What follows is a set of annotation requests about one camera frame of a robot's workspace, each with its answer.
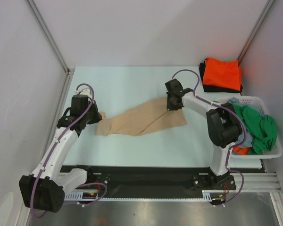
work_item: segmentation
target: brown towel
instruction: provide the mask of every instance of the brown towel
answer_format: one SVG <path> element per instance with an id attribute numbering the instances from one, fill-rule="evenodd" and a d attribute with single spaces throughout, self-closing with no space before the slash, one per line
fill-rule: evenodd
<path id="1" fill-rule="evenodd" d="M 140 136 L 163 129 L 187 124 L 182 110 L 168 111 L 166 97 L 147 101 L 111 119 L 100 112 L 103 120 L 99 122 L 97 135 L 128 134 Z"/>

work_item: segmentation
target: purple cable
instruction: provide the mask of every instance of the purple cable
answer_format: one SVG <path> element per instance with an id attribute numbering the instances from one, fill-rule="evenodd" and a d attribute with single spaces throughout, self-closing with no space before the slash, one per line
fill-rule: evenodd
<path id="1" fill-rule="evenodd" d="M 85 186 L 90 186 L 90 185 L 102 185 L 102 186 L 104 186 L 104 188 L 105 188 L 105 192 L 104 192 L 104 194 L 103 194 L 101 197 L 97 198 L 96 200 L 94 200 L 94 201 L 92 201 L 92 202 L 90 202 L 90 203 L 88 203 L 88 204 L 86 204 L 86 205 L 84 205 L 84 206 L 91 206 L 91 205 L 93 205 L 94 203 L 96 203 L 96 202 L 98 202 L 100 199 L 102 199 L 102 198 L 106 195 L 106 193 L 107 193 L 107 186 L 106 186 L 105 184 L 103 184 L 103 183 L 98 183 L 98 182 L 83 184 L 83 185 L 78 186 L 77 188 L 79 188 L 79 187 L 85 187 Z M 69 204 L 77 204 L 77 202 L 67 202 L 67 203 L 64 203 L 64 205 L 69 205 Z"/>
<path id="2" fill-rule="evenodd" d="M 90 104 L 88 105 L 88 107 L 86 108 L 86 110 L 80 115 L 80 117 L 78 117 L 75 121 L 73 121 L 73 122 L 61 133 L 61 135 L 58 137 L 58 142 L 55 142 L 55 143 L 54 143 L 54 145 L 52 146 L 52 148 L 51 148 L 51 150 L 50 150 L 50 152 L 49 152 L 49 154 L 48 154 L 48 156 L 47 156 L 47 158 L 46 158 L 45 161 L 44 161 L 44 164 L 42 165 L 44 168 L 45 168 L 45 166 L 47 165 L 47 163 L 48 163 L 48 161 L 49 161 L 49 159 L 50 159 L 50 157 L 51 157 L 51 155 L 52 155 L 54 149 L 56 148 L 56 146 L 57 146 L 57 144 L 59 143 L 59 141 L 61 140 L 61 138 L 65 135 L 65 133 L 66 133 L 73 125 L 75 125 L 81 118 L 83 118 L 84 115 L 86 115 L 86 113 L 87 113 L 87 112 L 89 111 L 89 109 L 91 108 L 91 105 L 93 104 L 93 101 L 94 101 L 94 90 L 93 90 L 93 88 L 92 88 L 89 84 L 82 83 L 82 84 L 80 84 L 80 85 L 78 85 L 78 86 L 76 87 L 76 90 L 78 90 L 81 86 L 88 86 L 88 88 L 91 90 L 91 93 L 92 93 L 91 102 L 90 102 Z M 32 195 L 31 195 L 31 198 L 30 198 L 30 208 L 31 208 L 31 210 L 32 210 L 32 216 L 33 216 L 34 218 L 42 218 L 42 217 L 44 217 L 45 214 L 47 213 L 47 211 L 45 211 L 44 213 L 42 213 L 41 216 L 37 216 L 37 215 L 35 214 L 35 212 L 34 212 L 34 209 L 33 209 L 34 194 L 35 194 L 35 192 L 36 192 L 37 184 L 38 184 L 38 182 L 39 182 L 39 179 L 40 179 L 42 173 L 43 173 L 43 170 L 41 169 L 41 170 L 39 171 L 39 174 L 38 174 L 36 180 L 34 181 L 33 190 L 32 190 Z"/>
<path id="3" fill-rule="evenodd" d="M 227 112 L 229 112 L 230 114 L 232 114 L 232 115 L 239 121 L 239 123 L 240 123 L 241 126 L 242 126 L 242 129 L 243 129 L 243 132 L 244 132 L 244 138 L 243 138 L 243 140 L 242 140 L 240 143 L 234 144 L 234 145 L 232 145 L 232 146 L 230 146 L 230 147 L 228 148 L 228 152 L 227 152 L 226 160 L 225 160 L 225 167 L 226 167 L 226 169 L 227 169 L 229 172 L 231 172 L 231 173 L 239 173 L 239 174 L 241 175 L 241 177 L 242 177 L 241 187 L 240 187 L 239 191 L 237 192 L 237 194 L 236 194 L 233 198 L 231 198 L 229 201 L 225 202 L 225 203 L 229 203 L 229 202 L 231 202 L 232 200 L 234 200 L 234 199 L 240 194 L 240 192 L 242 191 L 243 186 L 244 186 L 244 176 L 243 176 L 243 174 L 240 173 L 239 171 L 229 169 L 229 168 L 228 168 L 228 162 L 229 162 L 230 155 L 231 155 L 231 151 L 230 151 L 230 150 L 231 150 L 232 148 L 234 148 L 234 147 L 237 147 L 237 146 L 242 145 L 242 144 L 246 141 L 246 134 L 247 134 L 246 127 L 245 127 L 243 121 L 239 118 L 239 116 L 238 116 L 235 112 L 233 112 L 232 110 L 230 110 L 230 109 L 228 109 L 228 108 L 226 108 L 226 107 L 223 107 L 223 106 L 221 106 L 221 105 L 218 105 L 218 104 L 215 104 L 215 103 L 211 103 L 211 101 L 206 100 L 206 99 L 201 98 L 201 97 L 199 97 L 199 96 L 196 95 L 196 88 L 198 87 L 199 82 L 200 82 L 200 77 L 199 77 L 199 75 L 198 75 L 196 72 L 194 72 L 193 70 L 190 70 L 190 69 L 182 69 L 182 70 L 179 70 L 178 72 L 176 72 L 176 73 L 172 76 L 172 79 L 173 79 L 179 72 L 192 72 L 192 73 L 194 73 L 194 74 L 197 76 L 197 79 L 198 79 L 198 80 L 197 80 L 197 83 L 196 83 L 196 86 L 194 87 L 194 91 L 193 91 L 194 96 L 195 96 L 198 100 L 201 100 L 201 101 L 203 101 L 203 102 L 205 102 L 205 103 L 207 103 L 207 104 L 209 104 L 209 105 L 212 104 L 212 106 L 214 106 L 214 107 L 220 107 L 220 108 L 222 108 L 223 110 L 226 110 Z"/>

